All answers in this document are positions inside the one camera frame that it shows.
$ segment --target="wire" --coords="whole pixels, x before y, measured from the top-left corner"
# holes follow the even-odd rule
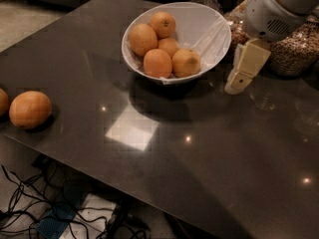
[[[57,169],[58,169],[58,165],[54,162],[55,164],[55,168],[52,172],[52,174],[48,177],[48,171],[49,171],[49,165],[46,165],[45,168],[43,169],[43,171],[40,174],[37,175],[33,175],[32,177],[28,178],[27,180],[22,180],[15,172],[10,171],[11,174],[13,174],[18,180],[19,183],[15,180],[13,180],[10,176],[9,173],[7,172],[7,170],[5,169],[5,167],[3,165],[2,166],[2,170],[6,176],[6,178],[11,181],[12,183],[17,185],[16,190],[14,191],[13,195],[11,196],[11,199],[9,201],[9,205],[8,205],[8,210],[6,213],[4,213],[5,215],[7,215],[8,217],[13,217],[16,216],[9,224],[7,224],[4,227],[0,228],[0,234],[1,233],[9,233],[9,234],[19,234],[19,233],[23,233],[28,231],[29,233],[29,238],[32,238],[32,230],[36,230],[36,228],[32,227],[35,224],[38,224],[39,222],[45,220],[45,219],[54,219],[60,222],[65,222],[68,224],[68,227],[70,228],[70,233],[72,235],[73,238],[76,239],[76,235],[74,234],[74,231],[72,229],[72,224],[78,224],[81,225],[85,228],[86,230],[86,237],[87,239],[89,239],[89,230],[88,227],[80,222],[80,221],[76,221],[74,219],[63,219],[60,218],[59,215],[56,213],[56,208],[59,204],[63,203],[63,204],[67,204],[68,206],[71,207],[71,209],[75,212],[75,214],[77,216],[79,216],[81,218],[82,221],[87,222],[87,223],[93,223],[97,220],[103,219],[105,220],[105,224],[106,224],[106,229],[105,231],[103,231],[100,235],[97,236],[97,239],[102,239],[102,238],[113,238],[113,236],[115,235],[115,233],[119,230],[119,228],[121,227],[125,227],[127,229],[129,229],[132,233],[132,237],[131,239],[147,239],[147,233],[146,231],[144,231],[143,229],[140,229],[138,231],[134,231],[131,227],[123,225],[123,222],[126,218],[126,216],[128,215],[128,211],[127,211],[127,207],[128,207],[128,201],[127,198],[124,198],[120,201],[119,205],[116,207],[116,209],[112,209],[112,208],[93,208],[93,207],[86,207],[86,208],[77,208],[72,202],[70,202],[70,200],[68,200],[66,198],[66,196],[64,195],[64,191],[62,192],[62,196],[64,201],[56,201],[56,202],[52,202],[50,201],[47,197],[46,197],[46,189],[48,186],[50,186],[51,180],[53,179],[53,177],[55,176]],[[38,190],[38,188],[36,188],[34,186],[34,183],[36,181],[38,181],[41,177],[43,177],[46,181],[46,185],[43,188],[42,192],[40,190]],[[25,192],[25,186],[27,187],[31,187],[38,195],[34,196],[34,195],[30,195],[28,193]],[[22,196],[26,196],[29,197],[31,199],[36,200],[34,203],[29,204],[28,206],[20,209],[20,210],[15,210],[18,202],[20,201]],[[30,212],[28,212],[28,209],[31,208],[32,206],[39,204],[39,203],[46,203],[48,204],[54,214],[54,217],[52,216],[46,216],[43,217],[41,219],[37,219],[34,215],[32,215]],[[113,211],[113,218],[108,221],[108,218],[105,216],[100,216],[97,217],[93,220],[88,220],[86,218],[84,218],[79,211],[81,210],[86,210],[86,209],[92,209],[92,210],[109,210],[109,211]],[[32,219],[32,223],[29,225],[29,227],[27,229],[23,229],[20,231],[5,231],[4,229],[10,227],[12,224],[14,224],[22,215],[27,215],[28,217],[30,217]]]

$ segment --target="black cable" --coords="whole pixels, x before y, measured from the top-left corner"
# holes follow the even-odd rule
[[[143,230],[151,231],[151,228],[141,218],[129,213],[125,219],[125,223]]]
[[[140,229],[140,230],[138,230],[137,232],[135,232],[135,233],[132,235],[131,239],[133,239],[135,236],[138,237],[139,239],[141,239],[141,238],[138,236],[138,235],[141,234],[141,233],[143,234],[143,236],[144,236],[143,238],[144,238],[144,239],[148,239],[147,232],[146,232],[145,230],[143,230],[143,229]]]
[[[96,239],[107,239],[108,238],[108,233],[109,233],[109,229],[108,229],[108,223],[106,222],[106,229],[101,232]]]
[[[129,196],[125,196],[120,200],[115,210],[113,211],[110,222],[108,223],[107,231],[107,239],[113,239],[119,227],[125,221],[128,213],[129,206],[132,203],[132,198]]]
[[[50,183],[51,183],[51,180],[53,179],[54,175],[56,174],[56,172],[57,172],[57,170],[58,170],[58,165],[57,165],[57,163],[54,162],[54,164],[55,164],[55,168],[54,168],[54,171],[53,171],[53,173],[51,174],[51,176],[50,176],[49,179],[47,178],[49,166],[46,168],[46,172],[44,173],[44,174],[45,174],[45,175],[44,175],[44,180],[45,180],[45,182],[46,182],[46,185],[45,185],[45,187],[43,188],[43,191],[42,191],[42,194],[43,194],[44,196],[46,195],[46,189],[47,189],[47,187],[48,187],[49,185],[51,185],[51,184],[50,184]]]
[[[139,230],[139,231],[135,232],[133,230],[133,228],[131,228],[131,227],[127,226],[127,225],[121,225],[120,228],[121,227],[124,227],[124,228],[127,228],[128,230],[130,230],[130,232],[132,233],[132,236],[131,236],[130,239],[135,239],[135,238],[136,239],[142,239],[142,238],[138,237],[138,234],[140,234],[142,231],[144,232],[144,235],[145,235],[145,237],[143,239],[147,239],[147,234],[146,234],[146,232],[144,230]]]
[[[0,233],[18,234],[18,233],[23,233],[23,232],[28,231],[28,232],[29,232],[29,235],[30,235],[30,237],[31,237],[31,230],[32,230],[32,229],[35,229],[35,228],[32,228],[32,225],[34,225],[34,224],[40,222],[40,221],[43,220],[43,219],[52,218],[52,219],[56,219],[56,220],[61,221],[61,222],[67,222],[67,223],[68,223],[68,226],[70,227],[70,232],[71,232],[71,234],[72,234],[72,236],[73,236],[74,238],[76,238],[76,237],[75,237],[75,235],[74,235],[74,233],[73,233],[73,230],[72,230],[72,227],[71,227],[71,224],[70,224],[70,223],[76,223],[76,224],[79,224],[79,225],[84,226],[85,229],[86,229],[87,238],[89,238],[88,228],[87,228],[87,226],[86,226],[85,224],[83,224],[82,222],[78,222],[78,221],[74,221],[74,220],[70,220],[70,219],[62,219],[62,218],[57,217],[58,215],[55,213],[55,208],[54,208],[54,206],[56,206],[57,204],[59,204],[59,202],[52,202],[52,201],[50,201],[50,200],[45,196],[45,191],[46,191],[45,189],[46,189],[46,187],[47,187],[48,184],[47,184],[46,187],[44,188],[43,193],[41,193],[41,192],[33,185],[33,183],[35,183],[35,182],[36,182],[39,178],[41,178],[42,176],[43,176],[43,177],[46,177],[46,176],[44,176],[44,174],[46,174],[46,173],[41,173],[41,174],[34,175],[34,176],[30,177],[29,179],[23,181],[23,180],[21,180],[21,178],[20,178],[15,172],[10,172],[10,173],[12,173],[12,174],[20,181],[20,183],[18,183],[18,182],[16,182],[16,181],[14,181],[13,179],[11,179],[11,177],[9,176],[9,174],[8,174],[8,172],[6,171],[5,167],[4,167],[3,165],[1,165],[1,166],[2,166],[2,170],[3,170],[3,172],[4,172],[5,176],[6,176],[6,178],[7,178],[9,181],[11,181],[12,183],[14,183],[14,184],[17,185],[17,189],[15,190],[15,192],[13,193],[13,195],[12,195],[12,197],[11,197],[11,199],[10,199],[8,211],[7,211],[5,214],[8,215],[9,217],[12,217],[12,216],[17,215],[17,214],[18,214],[18,216],[17,216],[13,221],[11,221],[8,225],[6,225],[5,227],[0,228]],[[56,173],[56,170],[57,170],[57,166],[55,167],[53,174],[52,174],[52,175],[50,176],[50,178],[47,180],[48,183],[50,183],[50,181],[51,181],[52,178],[54,177],[54,174]],[[44,199],[41,199],[41,198],[39,198],[39,197],[30,195],[30,194],[24,192],[24,190],[25,190],[24,184],[25,184],[26,186],[31,186],[31,187],[38,193],[38,195],[41,196],[41,197],[43,197]],[[27,196],[27,197],[29,197],[29,198],[31,198],[31,199],[35,199],[35,200],[37,200],[37,201],[34,202],[34,203],[32,203],[32,204],[29,204],[28,206],[26,206],[25,208],[23,208],[23,209],[21,209],[21,210],[14,211],[14,209],[15,209],[15,207],[16,207],[17,203],[19,202],[19,200],[20,200],[20,198],[21,198],[22,195]],[[33,205],[35,205],[35,204],[38,204],[38,203],[40,203],[40,202],[44,202],[44,203],[46,203],[46,204],[49,204],[49,205],[51,206],[52,210],[53,210],[53,213],[55,214],[55,216],[56,216],[57,218],[47,216],[47,217],[44,217],[44,218],[42,218],[42,219],[40,219],[40,220],[37,220],[30,212],[27,211],[31,206],[33,206]],[[87,220],[87,219],[85,219],[85,218],[79,213],[79,209],[77,209],[77,208],[74,206],[74,204],[70,203],[69,200],[67,200],[67,204],[68,204],[69,206],[71,206],[71,208],[75,211],[75,213],[76,213],[83,221],[85,221],[85,222],[92,223],[92,222],[95,222],[95,221],[97,221],[97,220],[104,219],[104,220],[106,221],[106,224],[108,224],[108,219],[107,219],[105,216],[101,216],[101,217],[95,218],[94,220]],[[113,209],[110,209],[110,208],[101,208],[101,209],[98,209],[98,208],[90,208],[90,207],[89,207],[89,208],[82,208],[82,209],[80,209],[80,210],[85,210],[85,209],[95,209],[95,210],[106,210],[106,209],[107,209],[107,210],[113,211]],[[15,231],[15,232],[5,231],[5,230],[4,230],[5,228],[8,228],[8,227],[11,226],[14,222],[16,222],[22,215],[28,215],[28,216],[33,220],[33,222],[30,224],[30,226],[29,226],[28,229],[23,229],[23,230]]]

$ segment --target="cereal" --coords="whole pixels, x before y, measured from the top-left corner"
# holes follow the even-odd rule
[[[270,70],[298,77],[319,60],[319,23],[307,21],[286,39],[271,45]]]
[[[248,41],[247,34],[242,30],[241,23],[234,24],[234,26],[231,28],[231,42],[230,47],[228,50],[228,56],[234,57],[235,50],[237,48],[238,44],[245,44]]]

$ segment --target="white bowl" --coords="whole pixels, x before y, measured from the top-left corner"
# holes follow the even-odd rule
[[[153,13],[169,12],[176,21],[174,37],[180,48],[191,48],[199,52],[200,72],[196,75],[175,78],[154,78],[146,75],[143,60],[131,50],[128,41],[132,27],[148,23]],[[217,11],[196,3],[178,2],[154,7],[135,19],[128,27],[122,40],[122,54],[127,65],[138,74],[161,85],[178,85],[192,81],[214,68],[226,55],[230,46],[231,33],[226,20]]]

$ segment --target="cable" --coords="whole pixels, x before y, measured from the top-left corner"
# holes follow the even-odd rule
[[[103,231],[97,238],[98,239],[102,239],[102,238],[110,239],[110,238],[113,238],[113,235],[117,232],[117,230],[119,229],[119,227],[123,223],[123,221],[124,221],[124,219],[125,219],[125,217],[126,217],[126,215],[128,213],[128,211],[127,211],[127,207],[128,207],[127,206],[128,205],[127,199],[122,199],[120,201],[120,205],[118,205],[116,207],[116,210],[114,210],[112,208],[101,208],[101,209],[98,209],[98,208],[93,208],[93,207],[80,208],[80,209],[78,208],[77,209],[76,206],[74,206],[74,204],[72,204],[66,198],[66,196],[64,195],[64,192],[62,192],[62,195],[63,195],[63,198],[64,198],[65,201],[52,202],[45,196],[45,193],[46,193],[46,189],[47,189],[48,185],[51,183],[51,180],[53,179],[54,175],[56,174],[58,165],[56,163],[55,163],[55,165],[56,166],[54,168],[54,171],[50,175],[50,177],[48,177],[48,169],[49,169],[49,165],[48,165],[48,166],[46,166],[44,168],[42,173],[37,174],[37,175],[33,175],[33,176],[31,176],[30,178],[28,178],[28,179],[26,179],[24,181],[15,172],[10,171],[10,173],[13,174],[19,180],[19,182],[17,182],[14,179],[12,179],[11,176],[9,176],[9,172],[5,169],[5,167],[3,165],[1,165],[2,166],[2,170],[3,170],[6,178],[10,182],[16,184],[17,188],[14,191],[13,195],[11,196],[11,199],[10,199],[9,205],[8,205],[8,210],[5,213],[3,213],[4,215],[6,215],[8,217],[14,217],[14,216],[16,216],[16,217],[9,224],[7,224],[6,226],[0,228],[0,234],[1,233],[19,234],[19,233],[23,233],[23,232],[28,231],[29,237],[31,238],[32,237],[32,232],[31,231],[33,229],[36,230],[36,228],[32,227],[34,224],[38,224],[39,222],[41,222],[44,219],[55,219],[55,220],[60,221],[60,222],[68,223],[68,226],[70,228],[70,232],[71,232],[73,238],[76,238],[76,236],[75,236],[74,231],[72,229],[72,224],[79,224],[79,225],[85,227],[86,235],[87,235],[87,238],[89,239],[89,230],[88,230],[88,227],[85,224],[83,224],[82,222],[79,222],[79,221],[75,221],[74,219],[71,220],[71,219],[60,218],[59,215],[56,213],[56,210],[55,210],[54,207],[59,205],[59,204],[61,204],[61,203],[64,203],[64,204],[68,204],[68,206],[70,206],[72,208],[72,210],[75,212],[75,214],[78,215],[81,218],[81,220],[84,221],[84,222],[93,223],[93,222],[95,222],[97,220],[104,219],[105,220],[105,224],[106,224],[106,230]],[[46,182],[47,182],[42,192],[40,190],[38,190],[38,188],[36,188],[34,186],[34,183],[36,181],[38,181],[41,177],[43,177],[46,180]],[[38,195],[34,196],[34,195],[30,195],[30,194],[26,193],[25,192],[25,186],[31,187]],[[28,206],[20,209],[20,210],[15,210],[15,208],[16,208],[17,204],[19,203],[19,201],[20,201],[22,196],[29,197],[29,198],[34,199],[36,201],[34,203],[31,203]],[[52,208],[55,217],[46,216],[44,218],[37,219],[34,215],[32,215],[30,212],[28,212],[29,208],[31,208],[32,206],[34,206],[36,204],[39,204],[39,203],[48,204]],[[105,216],[100,216],[100,217],[97,217],[97,218],[95,218],[93,220],[88,220],[88,219],[84,218],[79,213],[80,210],[85,210],[85,209],[114,211],[113,220],[110,222],[110,221],[108,221],[107,217],[105,217]],[[23,229],[23,230],[20,230],[20,231],[14,231],[14,232],[13,231],[5,231],[6,228],[8,228],[12,224],[14,224],[23,215],[27,215],[28,217],[30,217],[32,219],[32,223],[29,225],[29,227],[27,229]],[[143,235],[146,238],[145,231],[143,232],[143,231],[140,230],[140,231],[135,232],[132,229],[132,232],[133,232],[132,239],[134,239],[134,238],[141,239],[139,237],[139,235],[141,233],[143,233]]]
[[[128,225],[151,231],[151,228],[141,218],[129,213],[125,219]]]

